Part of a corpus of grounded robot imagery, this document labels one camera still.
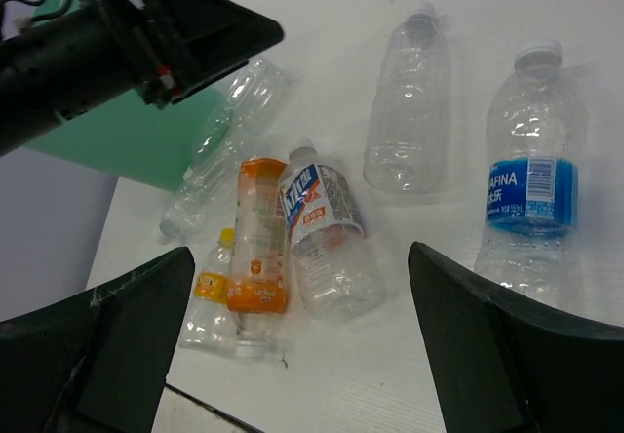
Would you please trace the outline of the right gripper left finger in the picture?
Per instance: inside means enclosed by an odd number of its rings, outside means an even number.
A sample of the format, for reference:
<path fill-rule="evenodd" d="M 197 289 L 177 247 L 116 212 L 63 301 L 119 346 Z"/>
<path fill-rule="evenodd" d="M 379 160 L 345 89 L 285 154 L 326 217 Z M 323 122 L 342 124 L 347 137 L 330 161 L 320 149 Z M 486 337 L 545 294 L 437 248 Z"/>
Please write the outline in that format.
<path fill-rule="evenodd" d="M 2 322 L 2 431 L 150 431 L 194 272 L 178 247 Z"/>

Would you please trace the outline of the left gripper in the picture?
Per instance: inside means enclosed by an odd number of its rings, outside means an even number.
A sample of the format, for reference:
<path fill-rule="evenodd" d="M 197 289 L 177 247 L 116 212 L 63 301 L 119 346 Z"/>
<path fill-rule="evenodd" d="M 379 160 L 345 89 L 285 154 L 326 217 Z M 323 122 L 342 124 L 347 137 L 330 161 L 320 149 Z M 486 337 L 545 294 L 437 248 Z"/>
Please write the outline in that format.
<path fill-rule="evenodd" d="M 275 20 L 229 0 L 64 0 L 1 41 L 1 152 L 135 89 L 164 107 L 284 39 Z"/>

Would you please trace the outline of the clear unlabeled bottle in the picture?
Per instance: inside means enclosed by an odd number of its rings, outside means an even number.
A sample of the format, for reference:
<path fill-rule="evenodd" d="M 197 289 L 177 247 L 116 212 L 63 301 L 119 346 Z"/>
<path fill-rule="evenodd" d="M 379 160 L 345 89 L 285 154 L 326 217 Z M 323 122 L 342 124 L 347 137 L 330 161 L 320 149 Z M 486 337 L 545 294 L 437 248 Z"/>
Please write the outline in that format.
<path fill-rule="evenodd" d="M 418 6 L 389 36 L 363 161 L 363 177 L 388 194 L 427 195 L 445 182 L 451 56 L 437 12 Z"/>

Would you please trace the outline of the blue label water bottle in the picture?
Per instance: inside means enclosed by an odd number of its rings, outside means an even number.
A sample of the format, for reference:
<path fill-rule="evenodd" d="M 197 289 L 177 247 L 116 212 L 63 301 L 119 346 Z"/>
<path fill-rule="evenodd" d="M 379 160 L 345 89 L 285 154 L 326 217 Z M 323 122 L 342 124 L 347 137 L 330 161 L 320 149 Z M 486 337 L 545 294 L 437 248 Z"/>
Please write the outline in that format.
<path fill-rule="evenodd" d="M 580 298 L 579 165 L 588 109 L 559 41 L 523 45 L 487 113 L 487 199 L 474 270 L 569 310 Z"/>

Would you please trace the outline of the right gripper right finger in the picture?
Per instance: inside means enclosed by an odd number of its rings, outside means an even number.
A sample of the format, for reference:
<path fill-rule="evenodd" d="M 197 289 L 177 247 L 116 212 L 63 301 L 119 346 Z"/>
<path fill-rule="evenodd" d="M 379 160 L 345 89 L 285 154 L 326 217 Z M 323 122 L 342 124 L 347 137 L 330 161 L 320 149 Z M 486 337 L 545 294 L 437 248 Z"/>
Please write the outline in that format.
<path fill-rule="evenodd" d="M 415 242 L 409 281 L 448 432 L 620 432 L 623 330 Z"/>

